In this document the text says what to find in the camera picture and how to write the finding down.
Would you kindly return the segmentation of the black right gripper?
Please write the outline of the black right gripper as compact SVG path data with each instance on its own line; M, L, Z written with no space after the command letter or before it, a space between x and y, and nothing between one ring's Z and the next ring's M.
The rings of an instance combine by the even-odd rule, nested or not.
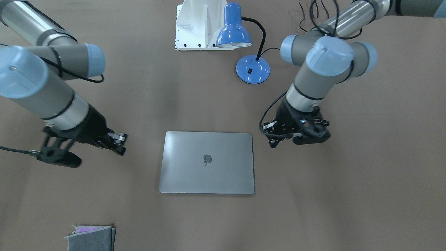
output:
M92 105L88 105L87 115L71 132L79 143L90 144L97 148L107 149L123 156L128 135L116 133L107 127L105 117Z

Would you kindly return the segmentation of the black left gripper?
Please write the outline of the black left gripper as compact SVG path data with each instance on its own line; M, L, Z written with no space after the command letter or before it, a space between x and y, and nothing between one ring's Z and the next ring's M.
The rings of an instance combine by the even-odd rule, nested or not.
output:
M297 129L295 129L296 122L292 118L292 113L297 111L299 110L291 106L287 99L284 99L277 109L275 118L271 122L262 123L262 134L268 138L271 148L276 148L281 141L286 139L293 140L294 136L301 135L297 133ZM320 108L317 104L310 106L309 113L317 113L319 111Z

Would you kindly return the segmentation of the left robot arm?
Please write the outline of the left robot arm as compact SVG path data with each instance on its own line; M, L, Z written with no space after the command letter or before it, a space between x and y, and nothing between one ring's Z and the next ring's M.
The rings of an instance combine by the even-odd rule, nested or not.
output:
M271 148L292 139L297 145L323 143L330 138L329 122L320 104L330 89L362 76L377 64L376 48L366 42L348 43L354 33L384 16L445 18L444 0L354 0L336 16L304 35L289 35L280 48L282 59L300 70L273 121L260 121L259 129Z

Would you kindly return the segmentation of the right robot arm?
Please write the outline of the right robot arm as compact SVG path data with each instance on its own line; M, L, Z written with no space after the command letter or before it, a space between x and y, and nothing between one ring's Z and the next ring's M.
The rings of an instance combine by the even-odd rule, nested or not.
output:
M79 43L25 0L2 0L1 22L29 43L1 49L1 96L43 120L47 137L57 143L79 142L123 155L127 135L109 129L105 118L66 83L94 83L102 77L102 49Z

